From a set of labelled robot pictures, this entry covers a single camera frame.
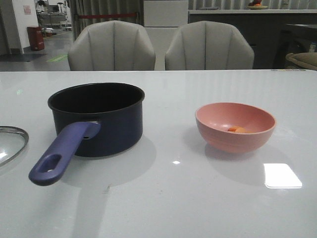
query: handle hole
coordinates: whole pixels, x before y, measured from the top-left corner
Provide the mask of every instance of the handle hole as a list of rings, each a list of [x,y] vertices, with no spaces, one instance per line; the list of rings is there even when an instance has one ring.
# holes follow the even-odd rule
[[[54,170],[61,159],[61,155],[48,155],[39,167],[40,173],[46,173]]]

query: white table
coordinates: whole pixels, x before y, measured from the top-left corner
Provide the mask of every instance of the white table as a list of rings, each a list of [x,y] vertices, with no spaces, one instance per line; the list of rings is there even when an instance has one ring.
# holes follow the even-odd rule
[[[88,82],[145,91],[141,140],[108,158],[75,157],[59,182],[34,185],[28,173],[55,138],[48,97]],[[194,116],[213,102],[263,108],[277,127],[257,151],[216,151]],[[0,168],[2,238],[317,237],[315,71],[1,72],[0,111],[1,125],[30,136]],[[300,182],[275,187],[287,176],[278,171],[268,186],[264,164]]]

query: bowl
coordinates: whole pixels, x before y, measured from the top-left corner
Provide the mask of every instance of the bowl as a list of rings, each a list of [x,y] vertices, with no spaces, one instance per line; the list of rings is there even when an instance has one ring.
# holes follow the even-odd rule
[[[275,118],[268,112],[240,103],[212,103],[196,113],[198,130],[211,146],[229,153],[246,153],[263,146],[271,137]],[[233,130],[241,127],[244,133]]]

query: chair backrest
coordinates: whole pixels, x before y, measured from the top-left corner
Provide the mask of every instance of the chair backrest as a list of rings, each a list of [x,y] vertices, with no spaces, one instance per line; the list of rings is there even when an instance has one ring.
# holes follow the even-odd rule
[[[177,29],[165,54],[165,69],[252,69],[253,61],[254,52],[236,27],[200,21]]]
[[[123,21],[87,26],[68,52],[73,71],[154,70],[155,58],[145,28]]]

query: trash can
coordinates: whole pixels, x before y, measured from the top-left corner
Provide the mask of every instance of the trash can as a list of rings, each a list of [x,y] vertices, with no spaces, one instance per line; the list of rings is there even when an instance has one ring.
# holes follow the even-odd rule
[[[40,26],[28,26],[27,31],[31,50],[39,51],[44,49],[42,28]]]

